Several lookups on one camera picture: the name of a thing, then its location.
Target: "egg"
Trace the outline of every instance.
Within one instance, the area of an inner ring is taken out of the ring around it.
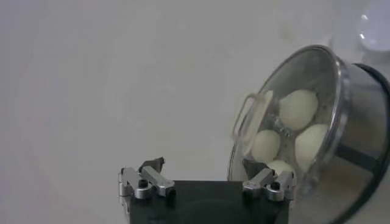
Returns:
[[[279,152],[280,136],[276,131],[263,130],[257,133],[251,154],[259,163],[269,163]]]
[[[308,127],[295,140],[295,158],[303,171],[313,164],[328,130],[328,125],[315,124]]]
[[[300,89],[279,101],[279,116],[283,125],[296,131],[306,127],[317,111],[316,93]]]
[[[277,175],[280,175],[283,171],[293,172],[295,170],[283,160],[274,160],[267,164],[270,169],[273,169]]]

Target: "black object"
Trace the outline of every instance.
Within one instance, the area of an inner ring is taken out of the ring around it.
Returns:
[[[138,182],[138,187],[139,187],[139,188],[145,188],[145,187],[147,187],[147,180],[144,180],[144,179],[139,180],[139,182]]]
[[[175,197],[176,197],[176,190],[175,189],[169,188],[168,190],[166,190],[166,199],[167,199],[167,201],[173,202]]]
[[[175,181],[170,204],[155,194],[130,199],[131,224],[287,224],[289,201],[273,202],[262,195],[244,203],[239,181]]]
[[[336,156],[360,166],[369,172],[373,172],[375,170],[375,166],[378,165],[378,161],[375,158],[342,144],[336,149],[335,154]]]
[[[138,172],[141,173],[142,167],[151,166],[154,170],[160,173],[164,163],[165,163],[165,159],[163,157],[153,159],[153,160],[147,160],[144,163],[142,163],[141,167],[138,169]]]
[[[243,159],[243,166],[245,168],[245,172],[246,175],[248,176],[248,179],[252,179],[258,173],[260,173],[260,171],[262,171],[264,168],[268,168],[268,166],[265,165],[265,163],[258,163],[248,159]]]
[[[279,182],[272,182],[271,189],[275,190],[275,191],[279,191],[280,190],[280,183]]]
[[[243,200],[246,205],[252,202],[254,199],[254,193],[252,191],[243,191]]]

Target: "stainless steel pot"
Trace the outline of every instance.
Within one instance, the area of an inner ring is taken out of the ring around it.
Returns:
[[[243,155],[256,132],[273,129],[282,137],[277,159],[297,171],[299,183],[291,210],[291,223],[343,222],[374,191],[386,167],[389,145],[389,96],[387,83],[375,70],[342,61],[324,46],[308,46],[292,54],[270,76],[253,104],[233,129],[235,145],[228,180],[246,180]],[[294,157],[294,141],[301,131],[284,127],[278,117],[278,100],[297,89],[316,92],[319,106],[312,124],[329,126],[312,165],[302,171]],[[258,118],[262,97],[272,90],[274,99]]]

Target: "white wall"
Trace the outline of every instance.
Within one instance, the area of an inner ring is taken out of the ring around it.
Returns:
[[[0,223],[124,223],[117,171],[159,156],[168,178],[224,180],[244,96],[328,34],[330,12],[320,0],[0,1]]]

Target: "white egg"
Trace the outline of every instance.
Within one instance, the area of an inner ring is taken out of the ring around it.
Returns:
[[[257,133],[252,146],[252,156],[259,163],[269,163],[279,152],[280,136],[276,131],[263,130]]]
[[[277,175],[280,175],[283,171],[289,171],[295,173],[295,170],[283,160],[275,160],[267,164],[270,169],[273,169]]]
[[[296,131],[310,123],[317,107],[316,93],[300,89],[279,101],[279,116],[286,127]]]
[[[308,127],[295,140],[295,158],[299,167],[307,171],[321,147],[328,125],[316,124]]]

